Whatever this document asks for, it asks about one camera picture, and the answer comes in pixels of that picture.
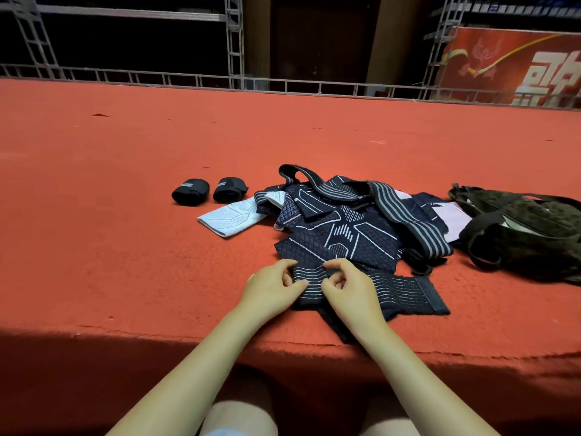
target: red stage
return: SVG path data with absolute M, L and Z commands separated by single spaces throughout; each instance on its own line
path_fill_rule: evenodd
M 175 205 L 185 179 L 252 195 L 294 163 L 581 199 L 571 111 L 2 80 L 0 120 L 0 434 L 115 422 L 277 260 L 272 221 L 222 239 L 196 220 L 211 198 Z M 452 314 L 390 325 L 454 391 L 494 424 L 579 419 L 581 288 L 458 252 L 432 281 Z M 316 312 L 287 312 L 241 360 L 278 381 L 286 425 L 333 418 L 326 434 L 353 431 L 381 379 Z

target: leg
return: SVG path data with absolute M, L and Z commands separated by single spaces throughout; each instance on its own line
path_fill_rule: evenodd
M 200 436 L 222 428 L 244 436 L 278 436 L 270 391 L 260 372 L 247 367 L 232 370 L 206 415 Z
M 359 436 L 419 436 L 391 388 L 369 400 Z

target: orange carpet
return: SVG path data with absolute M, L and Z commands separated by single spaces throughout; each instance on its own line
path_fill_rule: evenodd
M 196 220 L 211 198 L 175 205 L 185 179 L 251 195 L 295 163 L 408 193 L 581 199 L 570 111 L 1 80 L 0 128 L 0 434 L 115 422 L 277 260 L 272 221 L 222 239 Z M 451 315 L 390 325 L 451 388 L 493 423 L 579 419 L 581 288 L 458 252 L 432 281 Z M 336 434 L 381 379 L 316 312 L 282 315 L 241 361 Z

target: red banner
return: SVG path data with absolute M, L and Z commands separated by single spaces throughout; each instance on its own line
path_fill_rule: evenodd
M 436 85 L 501 94 L 474 99 L 475 93 L 442 90 L 434 99 L 571 106 L 571 95 L 581 98 L 580 53 L 581 34 L 460 27 L 443 53 L 447 64 Z

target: hand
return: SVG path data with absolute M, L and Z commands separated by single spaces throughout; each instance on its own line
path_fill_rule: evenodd
M 288 268 L 295 264 L 295 260 L 282 259 L 252 274 L 238 308 L 256 319 L 259 326 L 288 309 L 309 286 L 307 280 L 292 282 Z
M 331 307 L 357 339 L 386 326 L 371 278 L 347 259 L 330 260 L 323 266 L 340 270 L 330 278 L 325 278 L 321 289 Z

